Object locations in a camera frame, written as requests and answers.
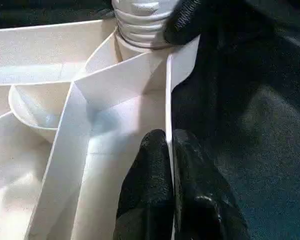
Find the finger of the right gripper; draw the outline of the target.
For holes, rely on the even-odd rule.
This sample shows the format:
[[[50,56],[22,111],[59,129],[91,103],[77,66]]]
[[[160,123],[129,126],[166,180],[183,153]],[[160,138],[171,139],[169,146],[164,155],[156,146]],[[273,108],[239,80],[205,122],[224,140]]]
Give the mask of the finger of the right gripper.
[[[171,45],[185,45],[200,34],[202,0],[180,0],[168,17],[163,38]]]

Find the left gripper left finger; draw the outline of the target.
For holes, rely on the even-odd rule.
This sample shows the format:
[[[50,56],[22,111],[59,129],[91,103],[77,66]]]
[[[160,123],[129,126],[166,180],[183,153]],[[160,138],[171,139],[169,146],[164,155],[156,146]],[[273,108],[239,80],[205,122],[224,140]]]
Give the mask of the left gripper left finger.
[[[154,129],[141,140],[118,199],[114,240],[169,240],[174,190],[165,132]]]

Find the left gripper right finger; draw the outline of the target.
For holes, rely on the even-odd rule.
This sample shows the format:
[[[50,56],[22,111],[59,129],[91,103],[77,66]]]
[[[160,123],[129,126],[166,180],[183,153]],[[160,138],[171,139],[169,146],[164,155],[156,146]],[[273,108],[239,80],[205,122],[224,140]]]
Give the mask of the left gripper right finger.
[[[176,240],[248,240],[230,185],[194,134],[172,133]]]

